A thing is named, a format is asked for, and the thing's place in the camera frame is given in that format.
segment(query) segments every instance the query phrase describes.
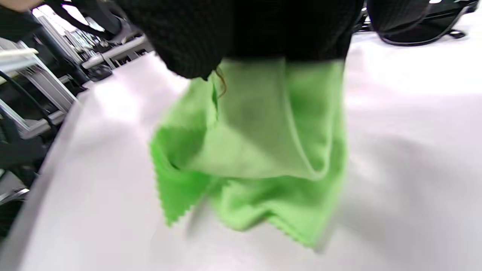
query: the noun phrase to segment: desk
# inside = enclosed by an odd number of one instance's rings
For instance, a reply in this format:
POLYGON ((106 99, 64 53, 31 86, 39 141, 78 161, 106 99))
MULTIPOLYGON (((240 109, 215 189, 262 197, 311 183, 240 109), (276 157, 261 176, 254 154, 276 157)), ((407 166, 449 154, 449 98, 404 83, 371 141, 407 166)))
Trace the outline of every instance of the desk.
POLYGON ((268 223, 230 230, 205 205, 164 225, 147 142, 188 81, 149 54, 67 116, 0 270, 482 270, 480 15, 459 25, 468 39, 432 46, 354 37, 349 173, 322 249, 268 223))

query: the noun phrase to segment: black knit sleeve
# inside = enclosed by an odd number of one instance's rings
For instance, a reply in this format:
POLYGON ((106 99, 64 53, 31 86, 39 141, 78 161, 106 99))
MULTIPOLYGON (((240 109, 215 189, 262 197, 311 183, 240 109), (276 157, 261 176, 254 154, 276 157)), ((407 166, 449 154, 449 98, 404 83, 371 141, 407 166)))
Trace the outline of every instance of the black knit sleeve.
POLYGON ((19 13, 0 6, 0 37, 18 42, 24 36, 41 27, 30 14, 19 13))
POLYGON ((231 47, 233 0, 116 0, 167 68, 207 78, 231 47))
POLYGON ((428 9, 429 0, 367 1, 372 26, 380 34, 393 34, 418 24, 428 9))

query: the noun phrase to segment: metal frame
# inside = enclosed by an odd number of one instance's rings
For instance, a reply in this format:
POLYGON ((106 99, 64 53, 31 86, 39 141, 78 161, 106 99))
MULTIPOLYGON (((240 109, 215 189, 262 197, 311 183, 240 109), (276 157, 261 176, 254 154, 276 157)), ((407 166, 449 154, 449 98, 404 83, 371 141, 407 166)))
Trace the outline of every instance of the metal frame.
MULTIPOLYGON (((24 48, 28 47, 23 42, 13 43, 0 39, 0 49, 11 50, 24 48)), ((53 123, 59 124, 77 99, 37 56, 34 55, 31 59, 33 61, 25 62, 26 66, 24 67, 20 65, 16 66, 16 70, 25 76, 47 99, 59 108, 59 111, 49 115, 53 123)), ((2 107, 5 113, 15 122, 22 138, 31 138, 50 129, 46 120, 26 120, 2 100, 0 100, 0 107, 2 107)))
POLYGON ((76 63, 82 62, 82 58, 75 52, 75 50, 70 46, 70 44, 62 37, 57 30, 52 26, 52 24, 45 18, 45 16, 40 16, 37 18, 38 21, 45 27, 47 32, 52 36, 52 38, 57 42, 57 44, 69 55, 76 63))

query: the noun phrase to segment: cloth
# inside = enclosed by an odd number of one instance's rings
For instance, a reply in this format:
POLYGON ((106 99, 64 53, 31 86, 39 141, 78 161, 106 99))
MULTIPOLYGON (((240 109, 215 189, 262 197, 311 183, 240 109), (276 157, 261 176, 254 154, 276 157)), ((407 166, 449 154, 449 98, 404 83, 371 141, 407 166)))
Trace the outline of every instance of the cloth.
POLYGON ((342 187, 342 61, 225 60, 193 80, 151 142, 168 225, 203 195, 228 227, 268 221, 315 246, 342 187))

